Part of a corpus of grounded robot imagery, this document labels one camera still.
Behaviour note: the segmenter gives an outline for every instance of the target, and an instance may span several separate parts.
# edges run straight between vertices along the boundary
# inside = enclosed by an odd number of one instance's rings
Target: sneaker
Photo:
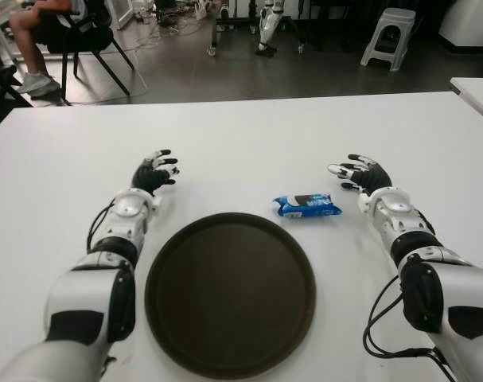
[[[266,44],[266,49],[269,50],[270,52],[272,52],[273,54],[277,53],[278,52],[278,49]]]
[[[264,50],[257,49],[255,51],[256,56],[262,56],[262,57],[273,57],[274,54],[275,52],[273,52],[272,50],[269,50],[268,48],[265,48]]]
[[[18,88],[17,92],[20,94],[32,92],[36,89],[43,88],[45,85],[48,85],[51,82],[52,81],[42,73],[26,73],[24,75],[24,84]]]
[[[41,88],[38,88],[36,90],[32,90],[31,92],[29,92],[31,99],[46,96],[47,94],[60,89],[60,85],[57,81],[55,81],[52,77],[47,77],[47,78],[50,79],[50,82],[48,84],[42,86]]]

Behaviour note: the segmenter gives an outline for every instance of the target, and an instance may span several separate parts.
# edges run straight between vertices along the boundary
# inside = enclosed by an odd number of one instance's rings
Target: black shorts
[[[68,29],[57,20],[56,16],[44,16],[41,24],[31,29],[31,34],[38,44],[61,45]]]

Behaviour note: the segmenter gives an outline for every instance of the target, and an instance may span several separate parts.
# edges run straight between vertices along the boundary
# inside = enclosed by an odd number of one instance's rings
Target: wrapped snack
[[[342,213],[326,193],[277,197],[273,201],[280,205],[278,214],[285,217],[329,216]]]

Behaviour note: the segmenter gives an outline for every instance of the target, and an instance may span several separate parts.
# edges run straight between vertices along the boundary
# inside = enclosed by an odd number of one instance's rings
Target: concrete floor
[[[130,22],[115,33],[129,57],[138,62],[140,76],[132,72],[118,53],[110,47],[105,61],[128,87],[132,97],[123,97],[116,83],[91,55],[80,55],[79,79],[68,67],[68,101],[72,103],[173,103],[225,101],[240,99],[275,99],[317,96],[350,96],[396,92],[436,92],[450,88],[453,76],[483,76],[483,55],[454,55],[435,41],[415,38],[399,72],[389,72],[389,63],[371,61],[367,68],[359,65],[364,44],[355,42],[350,53],[341,51],[341,34],[335,25],[325,35],[324,50],[306,46],[298,54],[298,42],[291,31],[277,31],[273,45],[279,51],[273,58],[257,57],[254,50],[258,37],[247,29],[218,33],[216,57],[206,48],[211,38],[210,21],[181,21],[180,33],[158,31],[149,25]],[[147,39],[151,30],[153,38]],[[148,42],[137,50],[138,43]],[[59,57],[48,59],[49,71],[60,81]],[[59,97],[34,101],[35,106],[58,102]]]

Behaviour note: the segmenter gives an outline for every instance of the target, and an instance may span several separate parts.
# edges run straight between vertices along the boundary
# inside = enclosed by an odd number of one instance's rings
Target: robot leg
[[[255,52],[259,56],[272,57],[276,52],[276,49],[270,47],[268,43],[283,16],[283,0],[276,0],[275,4],[271,4],[271,2],[271,0],[266,0],[264,9],[261,11],[260,43]]]

